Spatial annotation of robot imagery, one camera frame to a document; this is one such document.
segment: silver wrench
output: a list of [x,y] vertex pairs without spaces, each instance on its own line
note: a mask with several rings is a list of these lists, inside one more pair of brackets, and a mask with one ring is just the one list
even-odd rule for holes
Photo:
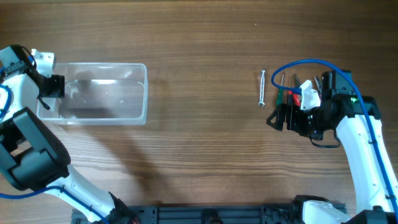
[[264,107],[266,104],[264,103],[264,85],[266,83],[266,71],[261,70],[261,83],[260,83],[260,101],[259,106]]

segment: wooden tabletop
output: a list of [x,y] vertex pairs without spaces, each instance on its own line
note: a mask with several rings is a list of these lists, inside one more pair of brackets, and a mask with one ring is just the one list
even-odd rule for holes
[[[394,1],[17,2],[1,5],[2,47],[54,52],[58,62],[147,66],[144,126],[47,123],[77,170],[128,205],[258,205],[309,194],[354,213],[344,149],[319,149],[266,125],[277,95],[270,74],[303,58],[352,70],[361,92],[377,100],[398,168]],[[257,105],[262,69],[265,108]],[[286,70],[285,79],[327,70],[302,65]],[[21,193],[3,177],[0,192]],[[70,214],[71,206],[49,195],[0,203],[2,224],[69,223]]]

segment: brown wood surface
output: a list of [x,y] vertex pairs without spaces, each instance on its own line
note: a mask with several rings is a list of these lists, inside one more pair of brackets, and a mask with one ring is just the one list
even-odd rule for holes
[[[55,52],[59,62],[140,62],[149,79],[145,126],[55,126],[72,164],[129,205],[260,204],[297,194],[355,210],[342,147],[319,149],[265,124],[277,89],[258,74],[321,58],[351,69],[376,98],[398,167],[398,7],[394,1],[170,1],[3,4],[0,44]],[[302,80],[327,68],[286,71]],[[0,192],[19,194],[3,177]],[[0,203],[0,223],[68,223],[49,195]]]

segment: green screwdriver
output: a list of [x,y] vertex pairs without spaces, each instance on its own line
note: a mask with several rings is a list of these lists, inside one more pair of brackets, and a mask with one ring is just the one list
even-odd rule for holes
[[[284,76],[285,76],[285,71],[282,73],[282,81],[280,82],[281,86],[284,85]],[[278,98],[276,99],[276,105],[278,106],[279,104],[283,103],[283,100],[284,100],[284,90],[279,89]]]

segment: plastic container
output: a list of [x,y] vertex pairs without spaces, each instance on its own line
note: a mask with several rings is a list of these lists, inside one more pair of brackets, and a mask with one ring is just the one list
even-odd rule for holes
[[141,63],[58,63],[65,97],[37,102],[42,121],[79,125],[142,125],[148,103],[147,68]]

